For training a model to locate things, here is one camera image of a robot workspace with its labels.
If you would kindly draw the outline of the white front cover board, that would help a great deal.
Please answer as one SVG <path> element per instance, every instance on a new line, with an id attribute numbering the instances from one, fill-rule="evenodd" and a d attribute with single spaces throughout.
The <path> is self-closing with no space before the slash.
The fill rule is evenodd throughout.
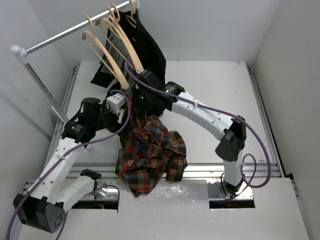
<path id="1" fill-rule="evenodd" d="M 73 209 L 62 232 L 23 226 L 21 240 L 306 240 L 291 181 L 273 178 L 253 191 L 254 207 L 211 209 L 204 180 L 160 182 L 147 196 L 123 185 L 118 210 Z"/>

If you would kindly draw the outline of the grey pleated skirt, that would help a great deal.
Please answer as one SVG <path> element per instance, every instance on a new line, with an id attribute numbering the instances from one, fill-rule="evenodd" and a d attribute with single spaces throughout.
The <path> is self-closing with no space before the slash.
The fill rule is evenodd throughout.
<path id="1" fill-rule="evenodd" d="M 104 36 L 106 37 L 106 44 L 105 48 L 108 53 L 113 57 L 114 61 L 119 66 L 120 70 L 124 74 L 125 77 L 128 76 L 125 70 L 125 61 L 132 61 L 131 56 L 123 43 L 123 41 L 117 37 L 113 32 L 107 30 L 100 26 L 101 31 L 103 32 Z"/>

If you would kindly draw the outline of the black hanging garment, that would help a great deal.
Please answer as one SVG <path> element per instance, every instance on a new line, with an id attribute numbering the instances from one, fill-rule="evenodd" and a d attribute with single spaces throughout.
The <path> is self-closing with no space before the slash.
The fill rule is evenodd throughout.
<path id="1" fill-rule="evenodd" d="M 155 73 L 158 79 L 165 83 L 166 59 L 161 49 L 143 26 L 137 13 L 135 14 L 136 28 L 133 28 L 128 23 L 125 18 L 125 14 L 129 13 L 130 11 L 120 11 L 120 26 L 132 43 L 143 68 L 152 69 L 152 72 Z M 135 85 L 135 82 L 129 75 L 126 77 L 126 79 L 131 87 Z M 115 80 L 115 77 L 102 62 L 100 62 L 100 67 L 90 82 L 100 87 L 110 88 L 111 90 L 119 90 L 121 88 L 120 83 Z"/>

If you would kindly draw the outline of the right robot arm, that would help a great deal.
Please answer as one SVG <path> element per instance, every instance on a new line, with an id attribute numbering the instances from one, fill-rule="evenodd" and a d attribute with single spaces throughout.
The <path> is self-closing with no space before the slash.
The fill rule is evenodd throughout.
<path id="1" fill-rule="evenodd" d="M 222 159 L 225 195 L 235 196 L 243 184 L 242 150 L 247 139 L 241 116 L 231 117 L 200 107 L 197 100 L 175 82 L 163 84 L 149 69 L 134 73 L 134 109 L 148 115 L 161 116 L 165 110 L 184 116 L 211 133 L 218 141 L 215 153 Z"/>

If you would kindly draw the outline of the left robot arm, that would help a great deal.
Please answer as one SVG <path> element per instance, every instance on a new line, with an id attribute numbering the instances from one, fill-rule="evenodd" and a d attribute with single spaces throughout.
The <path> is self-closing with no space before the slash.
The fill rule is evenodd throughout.
<path id="1" fill-rule="evenodd" d="M 118 135 L 129 122 L 119 124 L 120 108 L 129 104 L 128 97 L 116 93 L 100 100 L 84 98 L 76 114 L 65 124 L 58 146 L 41 175 L 25 194 L 13 200 L 15 215 L 23 225 L 55 233 L 68 211 L 85 195 L 92 194 L 101 174 L 84 169 L 69 186 L 62 188 L 78 157 L 89 145 L 98 143 L 96 132 L 108 129 Z"/>

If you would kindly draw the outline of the metal rack upright pole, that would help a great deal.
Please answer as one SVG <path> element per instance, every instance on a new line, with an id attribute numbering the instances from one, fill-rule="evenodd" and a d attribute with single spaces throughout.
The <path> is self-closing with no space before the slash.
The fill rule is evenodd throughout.
<path id="1" fill-rule="evenodd" d="M 32 68 L 32 66 L 27 63 L 24 65 L 24 68 L 26 69 L 26 71 L 29 73 L 29 75 L 31 76 L 31 78 L 34 80 L 34 82 L 37 84 L 37 86 L 40 88 L 40 90 L 42 91 L 42 93 L 45 95 L 46 99 L 49 101 L 52 110 L 55 112 L 55 114 L 58 116 L 58 118 L 63 122 L 63 123 L 67 123 L 69 121 L 67 115 L 65 114 L 65 112 L 63 111 L 63 109 L 61 108 L 60 105 L 58 105 L 57 101 L 55 100 L 55 98 L 52 96 L 52 94 L 50 93 L 50 91 L 47 89 L 47 87 L 45 86 L 45 84 L 42 82 L 42 80 L 39 78 L 39 76 L 37 75 L 37 73 L 34 71 L 34 69 Z"/>

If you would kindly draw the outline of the aluminium mounting rail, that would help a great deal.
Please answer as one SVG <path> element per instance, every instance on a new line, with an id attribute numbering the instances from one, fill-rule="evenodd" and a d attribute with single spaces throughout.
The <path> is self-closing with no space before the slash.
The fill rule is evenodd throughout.
<path id="1" fill-rule="evenodd" d="M 115 166 L 110 163 L 95 163 L 93 165 L 75 163 L 67 175 L 67 180 L 71 182 L 76 179 L 84 169 L 90 169 L 100 173 L 103 177 L 104 184 L 115 186 L 120 185 L 120 182 L 116 180 L 117 175 L 115 174 Z M 220 180 L 220 177 L 224 172 L 225 169 L 223 165 L 219 163 L 189 164 L 184 170 L 183 179 L 206 180 L 208 184 L 213 184 Z M 257 166 L 249 162 L 243 167 L 243 172 L 248 179 L 250 179 L 251 176 L 254 176 L 265 180 L 268 175 L 268 167 L 267 164 L 263 162 L 259 162 Z"/>

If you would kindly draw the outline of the beige hanger under black garment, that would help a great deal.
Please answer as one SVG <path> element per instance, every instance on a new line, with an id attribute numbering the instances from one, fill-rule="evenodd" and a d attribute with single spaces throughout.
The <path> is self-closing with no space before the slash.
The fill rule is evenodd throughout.
<path id="1" fill-rule="evenodd" d="M 130 3 L 132 5 L 132 11 L 130 13 L 126 13 L 124 16 L 126 18 L 126 20 L 128 21 L 128 23 L 133 27 L 133 28 L 137 28 L 137 21 L 135 18 L 135 14 L 137 13 L 137 8 L 136 8 L 136 4 L 134 0 L 130 0 Z"/>

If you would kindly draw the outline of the beige hanger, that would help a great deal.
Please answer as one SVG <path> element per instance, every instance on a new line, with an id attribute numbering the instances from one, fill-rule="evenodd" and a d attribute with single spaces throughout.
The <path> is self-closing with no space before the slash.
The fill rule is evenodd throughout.
<path id="1" fill-rule="evenodd" d="M 143 65 L 132 45 L 129 38 L 127 37 L 125 31 L 120 26 L 120 13 L 117 9 L 116 5 L 113 3 L 113 7 L 107 6 L 106 8 L 109 10 L 111 15 L 107 19 L 107 24 L 110 27 L 110 30 L 123 42 L 127 52 L 129 53 L 130 59 L 134 66 L 134 69 L 137 73 L 141 73 L 144 68 Z"/>
<path id="2" fill-rule="evenodd" d="M 85 30 L 82 33 L 82 40 L 87 42 L 89 47 L 99 57 L 99 59 L 104 64 L 104 66 L 111 72 L 111 74 L 120 83 L 121 87 L 124 90 L 127 90 L 129 88 L 129 83 L 128 83 L 127 79 L 125 78 L 123 72 L 121 71 L 121 69 L 119 68 L 119 66 L 117 65 L 117 63 L 113 59 L 113 57 L 110 55 L 110 53 L 107 51 L 107 49 L 104 47 L 104 45 L 97 38 L 96 29 L 95 29 L 94 24 L 91 21 L 90 17 L 87 16 L 87 15 L 85 17 L 86 17 L 88 23 L 92 26 L 93 32 Z M 107 64 L 107 62 L 105 60 L 103 60 L 103 58 L 100 56 L 100 54 L 96 51 L 96 49 L 94 48 L 94 45 L 97 46 L 104 53 L 104 55 L 106 56 L 106 59 L 108 60 L 110 66 Z"/>
<path id="3" fill-rule="evenodd" d="M 134 0 L 130 0 L 130 3 L 132 5 L 132 11 L 130 13 L 126 13 L 124 16 L 126 18 L 126 20 L 128 21 L 128 23 L 133 27 L 133 28 L 137 28 L 137 21 L 135 18 L 135 14 L 137 13 L 137 8 L 136 8 L 136 4 Z"/>
<path id="4" fill-rule="evenodd" d="M 121 17 L 119 10 L 115 4 L 112 4 L 112 6 L 113 8 L 107 6 L 107 9 L 111 13 L 109 17 L 104 17 L 95 22 L 95 25 L 99 26 L 107 41 L 107 46 L 105 47 L 107 53 L 104 53 L 104 55 L 110 66 L 114 66 L 112 58 L 120 70 L 125 61 L 132 61 L 129 65 L 134 67 L 139 73 L 144 70 L 144 67 L 125 31 L 120 26 Z"/>

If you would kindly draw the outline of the metal clothes rack rail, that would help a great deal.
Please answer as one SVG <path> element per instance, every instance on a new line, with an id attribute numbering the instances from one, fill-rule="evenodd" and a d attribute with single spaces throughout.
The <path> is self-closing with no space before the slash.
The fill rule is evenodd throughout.
<path id="1" fill-rule="evenodd" d="M 116 7 L 112 7 L 111 10 L 112 11 L 115 11 L 116 9 L 122 10 L 130 5 L 133 5 L 133 4 L 135 5 L 136 8 L 140 8 L 140 1 L 139 0 L 127 0 L 119 5 L 116 5 Z M 106 10 L 98 15 L 91 17 L 90 21 L 92 23 L 95 23 L 98 20 L 101 20 L 102 18 L 109 16 L 111 14 L 111 10 Z M 30 46 L 27 49 L 24 49 L 18 45 L 12 45 L 12 46 L 10 46 L 9 50 L 22 65 L 26 65 L 28 63 L 28 60 L 27 60 L 28 55 L 46 47 L 52 43 L 55 43 L 56 41 L 83 29 L 84 27 L 87 27 L 88 25 L 90 25 L 90 21 L 85 20 L 85 21 L 83 21 L 73 27 L 70 27 L 70 28 L 68 28 L 68 29 L 66 29 L 66 30 L 40 42 L 40 43 L 37 43 L 33 46 Z"/>

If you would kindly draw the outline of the plaid flannel shirt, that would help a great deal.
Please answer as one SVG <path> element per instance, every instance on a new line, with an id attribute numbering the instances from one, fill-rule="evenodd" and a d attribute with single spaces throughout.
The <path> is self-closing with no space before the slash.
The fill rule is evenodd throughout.
<path id="1" fill-rule="evenodd" d="M 188 165 L 182 136 L 144 112 L 132 111 L 129 124 L 132 130 L 120 138 L 115 174 L 133 195 L 148 195 L 163 176 L 169 182 L 181 181 Z"/>

